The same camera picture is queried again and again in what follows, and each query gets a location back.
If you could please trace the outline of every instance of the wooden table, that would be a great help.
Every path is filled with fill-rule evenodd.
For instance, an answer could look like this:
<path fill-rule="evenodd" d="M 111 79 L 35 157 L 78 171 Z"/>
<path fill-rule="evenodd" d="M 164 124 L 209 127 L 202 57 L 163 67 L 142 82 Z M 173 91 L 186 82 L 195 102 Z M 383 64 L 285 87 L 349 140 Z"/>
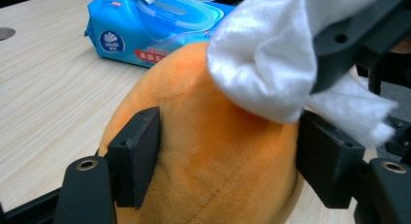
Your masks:
<path fill-rule="evenodd" d="M 96 151 L 115 108 L 146 72 L 97 56 L 84 30 L 92 0 L 32 0 L 0 9 L 0 201 L 5 211 L 61 186 Z M 353 223 L 305 185 L 288 223 Z"/>

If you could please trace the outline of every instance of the table surface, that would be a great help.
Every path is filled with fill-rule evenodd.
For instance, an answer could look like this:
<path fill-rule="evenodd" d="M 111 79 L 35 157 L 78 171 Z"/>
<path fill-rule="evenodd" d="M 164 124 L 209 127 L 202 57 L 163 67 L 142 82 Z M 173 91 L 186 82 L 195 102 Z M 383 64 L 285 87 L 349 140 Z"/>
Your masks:
<path fill-rule="evenodd" d="M 99 57 L 83 37 L 92 0 L 31 0 L 0 9 L 0 202 L 5 211 L 61 186 L 95 153 L 111 115 L 146 72 Z M 287 223 L 354 223 L 305 185 Z"/>

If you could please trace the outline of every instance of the orange plush toy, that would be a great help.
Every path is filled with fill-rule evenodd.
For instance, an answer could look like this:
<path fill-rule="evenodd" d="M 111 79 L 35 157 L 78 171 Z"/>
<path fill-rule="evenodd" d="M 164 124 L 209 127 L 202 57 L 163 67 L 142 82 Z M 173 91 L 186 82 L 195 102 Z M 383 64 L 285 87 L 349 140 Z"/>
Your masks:
<path fill-rule="evenodd" d="M 119 223 L 283 223 L 300 195 L 298 124 L 233 104 L 206 68 L 206 43 L 183 47 L 148 70 L 112 117 L 100 154 L 141 110 L 159 107 L 161 144 L 142 208 Z"/>

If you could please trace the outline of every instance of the blue tissue package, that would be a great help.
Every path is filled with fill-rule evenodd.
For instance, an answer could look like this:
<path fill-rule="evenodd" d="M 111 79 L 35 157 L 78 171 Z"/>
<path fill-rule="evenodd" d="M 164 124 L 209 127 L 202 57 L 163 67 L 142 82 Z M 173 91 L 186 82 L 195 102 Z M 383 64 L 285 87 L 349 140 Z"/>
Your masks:
<path fill-rule="evenodd" d="M 178 48 L 208 41 L 234 8 L 197 0 L 94 0 L 85 36 L 99 56 L 150 68 Z"/>

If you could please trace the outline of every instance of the tissue package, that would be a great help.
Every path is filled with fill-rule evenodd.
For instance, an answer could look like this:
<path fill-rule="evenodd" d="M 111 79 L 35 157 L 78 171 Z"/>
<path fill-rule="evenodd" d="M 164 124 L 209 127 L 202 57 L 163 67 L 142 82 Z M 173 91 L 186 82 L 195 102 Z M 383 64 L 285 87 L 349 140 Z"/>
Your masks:
<path fill-rule="evenodd" d="M 182 46 L 208 41 L 233 9 L 198 0 L 94 0 L 85 36 L 102 57 L 150 68 Z"/>

